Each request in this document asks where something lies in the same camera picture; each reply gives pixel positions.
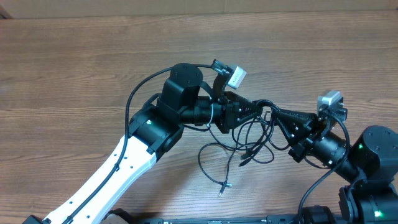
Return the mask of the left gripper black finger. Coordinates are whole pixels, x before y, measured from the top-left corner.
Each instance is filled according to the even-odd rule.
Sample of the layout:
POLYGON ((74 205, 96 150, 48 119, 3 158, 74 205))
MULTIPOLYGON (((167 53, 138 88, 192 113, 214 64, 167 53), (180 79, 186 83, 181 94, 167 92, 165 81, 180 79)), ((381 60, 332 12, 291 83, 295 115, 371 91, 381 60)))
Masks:
POLYGON ((258 105, 240 105, 238 108, 238 126, 262 114, 263 109, 258 105))
POLYGON ((257 105, 253 101, 248 100, 232 91, 226 91, 225 97, 233 103, 239 103, 239 105, 242 107, 250 109, 257 108, 257 105))

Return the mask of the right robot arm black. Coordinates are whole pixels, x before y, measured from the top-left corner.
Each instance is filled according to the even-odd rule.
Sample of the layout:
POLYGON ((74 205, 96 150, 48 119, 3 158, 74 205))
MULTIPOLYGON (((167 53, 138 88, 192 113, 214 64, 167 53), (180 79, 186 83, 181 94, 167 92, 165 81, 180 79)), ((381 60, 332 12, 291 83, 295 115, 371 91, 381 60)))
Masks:
POLYGON ((346 223, 397 223, 397 133, 385 126, 367 127, 352 143, 343 124, 343 99, 319 103, 317 113, 276 109, 271 118, 281 129, 296 162, 317 158, 330 173, 349 184, 339 189, 346 223))

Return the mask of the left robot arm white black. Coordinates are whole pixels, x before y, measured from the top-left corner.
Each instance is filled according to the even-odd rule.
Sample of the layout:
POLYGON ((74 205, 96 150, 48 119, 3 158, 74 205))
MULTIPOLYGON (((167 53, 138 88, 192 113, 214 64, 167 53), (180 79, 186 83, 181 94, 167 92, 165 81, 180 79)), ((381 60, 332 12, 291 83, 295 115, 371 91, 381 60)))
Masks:
POLYGON ((212 85, 202 64, 178 63, 151 75, 169 73, 162 92, 133 116, 125 111, 125 133, 100 168, 65 203, 45 218, 30 215, 25 223, 101 223, 126 190, 180 140, 186 124, 215 124, 222 133, 262 114, 255 103, 226 91, 237 89, 245 69, 214 60, 212 85))

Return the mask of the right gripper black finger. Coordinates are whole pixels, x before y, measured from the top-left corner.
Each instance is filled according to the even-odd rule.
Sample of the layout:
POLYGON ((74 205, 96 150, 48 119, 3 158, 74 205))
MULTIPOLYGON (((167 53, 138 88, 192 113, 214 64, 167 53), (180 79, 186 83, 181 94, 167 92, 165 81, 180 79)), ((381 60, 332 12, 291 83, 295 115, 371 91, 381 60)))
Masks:
POLYGON ((272 117, 281 124, 308 124, 317 120, 315 113, 306 113, 292 110, 280 109, 274 111, 272 117))
POLYGON ((293 119, 277 119, 275 124, 278 125, 285 136, 289 146, 296 145, 301 140, 306 139, 312 133, 313 120, 293 120, 293 119))

